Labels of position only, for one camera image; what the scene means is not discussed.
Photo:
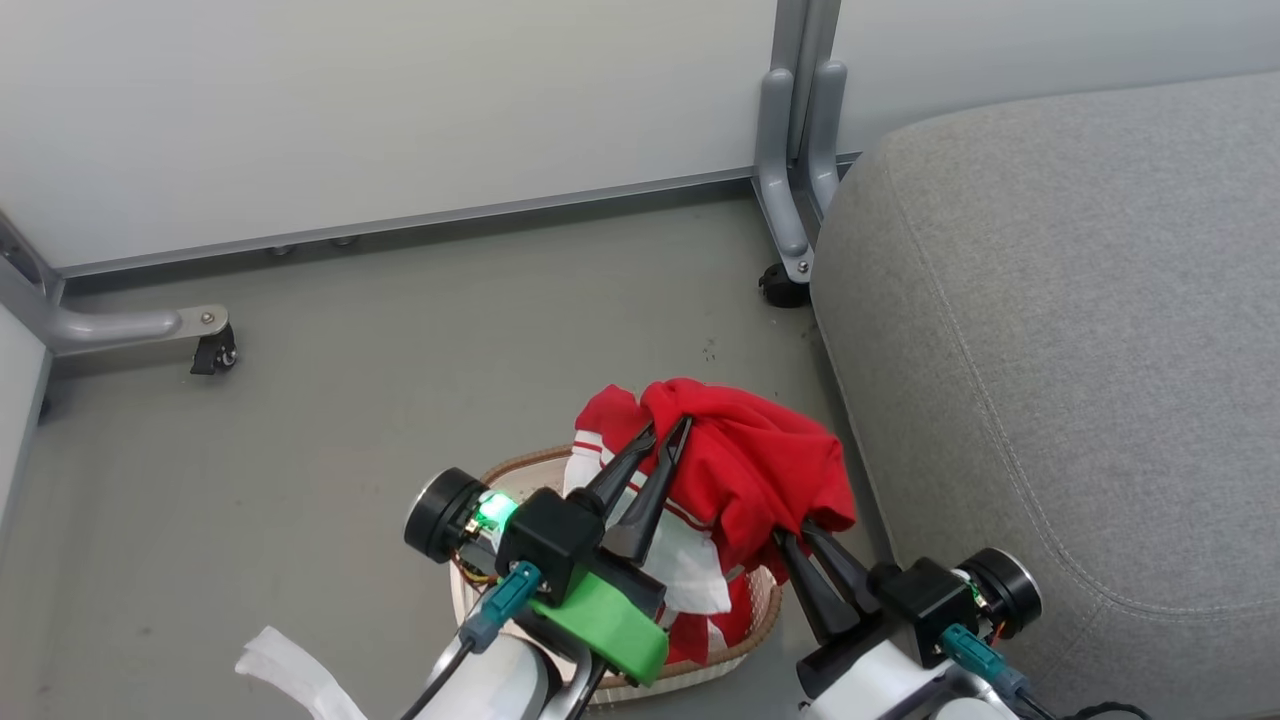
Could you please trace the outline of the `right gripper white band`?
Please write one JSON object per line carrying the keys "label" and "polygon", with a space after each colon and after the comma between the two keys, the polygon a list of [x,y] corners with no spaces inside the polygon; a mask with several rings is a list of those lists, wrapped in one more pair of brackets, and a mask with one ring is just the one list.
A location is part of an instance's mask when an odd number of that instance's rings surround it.
{"label": "right gripper white band", "polygon": [[1039,589],[1012,556],[984,548],[956,568],[855,559],[814,521],[800,539],[774,529],[774,547],[818,646],[796,665],[810,703],[1016,703],[1027,679],[997,652],[1036,621]]}

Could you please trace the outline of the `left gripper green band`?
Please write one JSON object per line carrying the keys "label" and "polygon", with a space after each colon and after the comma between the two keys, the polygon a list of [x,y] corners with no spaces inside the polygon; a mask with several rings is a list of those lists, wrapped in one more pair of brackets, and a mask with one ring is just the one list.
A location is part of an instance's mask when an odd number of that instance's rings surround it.
{"label": "left gripper green band", "polygon": [[436,562],[467,561],[492,583],[457,637],[481,653],[520,620],[529,635],[558,632],[636,685],[650,685],[669,648],[657,624],[666,588],[641,570],[692,429],[682,416],[655,450],[655,466],[622,518],[605,520],[655,447],[646,425],[582,488],[549,488],[516,502],[457,468],[425,484],[404,542]]}

